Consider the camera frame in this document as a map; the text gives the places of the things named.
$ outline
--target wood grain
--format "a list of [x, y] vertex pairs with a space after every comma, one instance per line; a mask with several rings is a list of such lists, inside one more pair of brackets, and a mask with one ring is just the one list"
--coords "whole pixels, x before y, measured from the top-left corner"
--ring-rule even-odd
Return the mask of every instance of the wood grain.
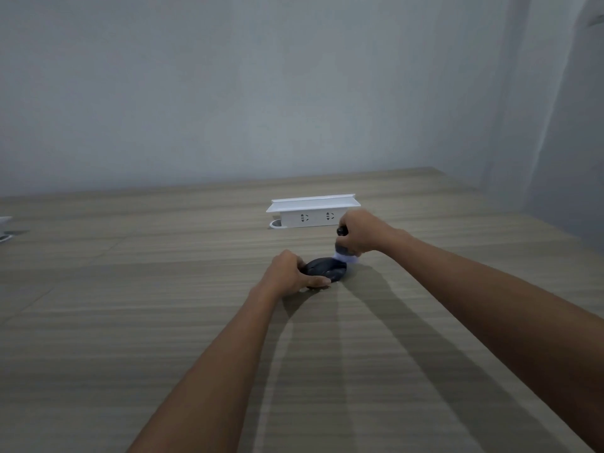
[[[432, 169], [0, 200], [0, 450], [123, 451], [270, 259], [333, 252], [270, 199], [356, 193], [398, 227], [599, 315], [604, 260]], [[241, 452], [586, 452], [408, 274], [366, 254], [279, 304]]]

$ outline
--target hand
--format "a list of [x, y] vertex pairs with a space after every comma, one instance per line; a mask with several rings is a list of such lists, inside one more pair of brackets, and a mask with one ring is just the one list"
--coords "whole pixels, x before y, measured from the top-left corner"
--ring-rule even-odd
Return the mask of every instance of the hand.
[[383, 252], [389, 238], [397, 232], [397, 229], [362, 208], [346, 212], [339, 223], [348, 228], [348, 235], [338, 237], [336, 244], [357, 256], [374, 250]]
[[326, 277], [310, 277], [299, 271], [305, 263], [300, 256], [286, 249], [272, 259], [259, 286], [268, 289], [277, 297], [294, 294], [306, 286], [321, 288], [329, 286], [331, 280]]

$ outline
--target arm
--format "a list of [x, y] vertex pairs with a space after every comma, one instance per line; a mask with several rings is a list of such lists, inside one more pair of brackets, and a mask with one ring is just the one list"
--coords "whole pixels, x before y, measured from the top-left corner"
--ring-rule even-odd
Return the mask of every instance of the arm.
[[306, 286], [327, 286], [324, 277], [298, 270], [290, 251], [276, 256], [262, 280], [223, 331], [172, 389], [129, 452], [235, 452], [249, 393], [277, 301]]
[[604, 450], [604, 320], [510, 274], [424, 243], [367, 211], [338, 237], [419, 281], [585, 442]]

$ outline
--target forearm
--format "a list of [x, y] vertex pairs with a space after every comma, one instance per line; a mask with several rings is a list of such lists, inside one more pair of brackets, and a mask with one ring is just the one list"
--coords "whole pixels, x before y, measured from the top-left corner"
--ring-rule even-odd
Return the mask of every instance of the forearm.
[[235, 452], [278, 296], [253, 288], [148, 421], [131, 452]]
[[382, 248], [593, 447], [604, 448], [604, 320], [396, 231]]

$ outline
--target wooden table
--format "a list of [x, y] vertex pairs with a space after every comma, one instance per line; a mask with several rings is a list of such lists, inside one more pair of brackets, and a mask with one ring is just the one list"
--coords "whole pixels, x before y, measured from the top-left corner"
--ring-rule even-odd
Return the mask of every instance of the wooden table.
[[[123, 451], [273, 255], [270, 199], [356, 193], [430, 243], [604, 314], [604, 259], [433, 169], [0, 200], [0, 450]], [[583, 452], [554, 413], [378, 253], [279, 304], [240, 451]]]

